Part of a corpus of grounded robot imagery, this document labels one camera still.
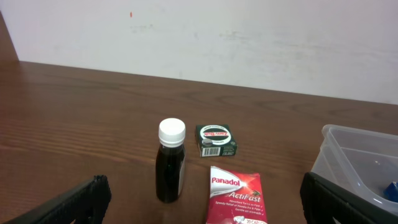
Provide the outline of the dark bottle white cap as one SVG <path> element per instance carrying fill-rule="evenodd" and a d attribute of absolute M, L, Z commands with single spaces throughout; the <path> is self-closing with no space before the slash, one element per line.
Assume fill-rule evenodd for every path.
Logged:
<path fill-rule="evenodd" d="M 185 123 L 167 118 L 159 124 L 159 149 L 155 162 L 155 189 L 164 203 L 178 200 L 185 172 Z"/>

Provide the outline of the green Zam-Buk box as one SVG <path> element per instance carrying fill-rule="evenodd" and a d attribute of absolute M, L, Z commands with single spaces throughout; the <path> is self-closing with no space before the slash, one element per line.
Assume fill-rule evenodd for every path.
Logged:
<path fill-rule="evenodd" d="M 238 144 L 227 124 L 196 125 L 200 157 L 235 156 Z"/>

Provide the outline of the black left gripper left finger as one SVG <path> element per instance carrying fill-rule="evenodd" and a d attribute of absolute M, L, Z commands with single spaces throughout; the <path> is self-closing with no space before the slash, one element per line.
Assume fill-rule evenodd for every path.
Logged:
<path fill-rule="evenodd" d="M 96 175 L 6 224 L 102 224 L 111 190 L 105 175 Z"/>

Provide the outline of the blue Cool Fever box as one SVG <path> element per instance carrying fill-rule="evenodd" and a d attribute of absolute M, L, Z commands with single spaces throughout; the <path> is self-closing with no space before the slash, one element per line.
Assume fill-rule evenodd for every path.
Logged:
<path fill-rule="evenodd" d="M 386 199 L 392 202 L 398 202 L 398 186 L 397 182 L 391 182 L 383 191 Z"/>

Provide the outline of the red Panadol ActiFast packet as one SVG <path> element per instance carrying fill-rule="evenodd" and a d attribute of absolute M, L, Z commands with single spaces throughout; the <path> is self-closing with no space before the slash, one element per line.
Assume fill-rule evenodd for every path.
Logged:
<path fill-rule="evenodd" d="M 267 224 L 261 176 L 212 166 L 206 223 Z"/>

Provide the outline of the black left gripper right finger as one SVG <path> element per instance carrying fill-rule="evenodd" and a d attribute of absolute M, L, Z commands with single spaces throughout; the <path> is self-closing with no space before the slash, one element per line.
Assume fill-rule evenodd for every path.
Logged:
<path fill-rule="evenodd" d="M 300 198 L 308 224 L 397 224 L 397 215 L 313 172 L 305 173 Z"/>

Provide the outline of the clear plastic container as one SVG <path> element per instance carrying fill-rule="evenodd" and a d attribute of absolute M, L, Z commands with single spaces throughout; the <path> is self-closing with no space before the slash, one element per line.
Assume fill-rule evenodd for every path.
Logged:
<path fill-rule="evenodd" d="M 397 182 L 397 136 L 328 124 L 312 172 L 397 214 L 384 190 Z"/>

